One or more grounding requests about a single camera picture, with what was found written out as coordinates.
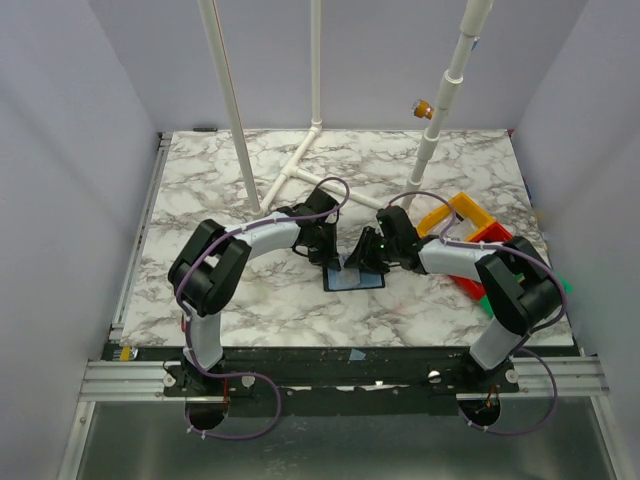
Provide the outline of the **black leather card holder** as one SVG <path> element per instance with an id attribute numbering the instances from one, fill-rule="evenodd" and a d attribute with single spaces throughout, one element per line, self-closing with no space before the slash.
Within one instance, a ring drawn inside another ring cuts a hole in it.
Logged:
<path id="1" fill-rule="evenodd" d="M 355 290 L 382 289 L 385 287 L 384 276 L 371 274 L 355 268 L 346 268 L 347 256 L 339 256 L 340 270 L 323 269 L 323 289 L 325 292 L 344 292 Z"/>

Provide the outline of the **silver credit card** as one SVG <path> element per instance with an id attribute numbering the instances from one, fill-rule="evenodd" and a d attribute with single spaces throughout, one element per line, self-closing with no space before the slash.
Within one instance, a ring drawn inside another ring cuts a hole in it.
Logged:
<path id="1" fill-rule="evenodd" d="M 351 289 L 360 285 L 361 274 L 358 269 L 343 269 L 340 272 L 340 285 L 342 288 Z"/>

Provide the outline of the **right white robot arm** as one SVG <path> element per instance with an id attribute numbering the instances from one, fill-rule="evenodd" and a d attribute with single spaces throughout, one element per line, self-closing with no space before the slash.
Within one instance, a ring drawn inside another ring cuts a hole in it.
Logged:
<path id="1" fill-rule="evenodd" d="M 421 237 L 406 212 L 390 206 L 377 212 L 378 227 L 363 229 L 344 263 L 386 275 L 393 264 L 421 275 L 443 274 L 480 283 L 493 317 L 471 345 L 460 379 L 480 392 L 496 380 L 496 368 L 523 345 L 553 313 L 564 314 L 566 290 L 559 277 L 521 236 L 506 243 L 469 243 L 439 236 Z"/>

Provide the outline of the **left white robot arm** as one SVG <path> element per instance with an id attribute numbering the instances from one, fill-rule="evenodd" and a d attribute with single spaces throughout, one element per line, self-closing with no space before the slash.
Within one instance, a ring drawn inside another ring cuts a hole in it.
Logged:
<path id="1" fill-rule="evenodd" d="M 202 221 L 169 269 L 175 299 L 183 311 L 192 366 L 187 382 L 201 395 L 214 393 L 223 378 L 221 313 L 233 298 L 246 264 L 260 256 L 290 250 L 319 268 L 340 270 L 337 221 L 344 205 L 315 188 L 302 203 L 281 207 L 266 217 L 237 226 Z"/>

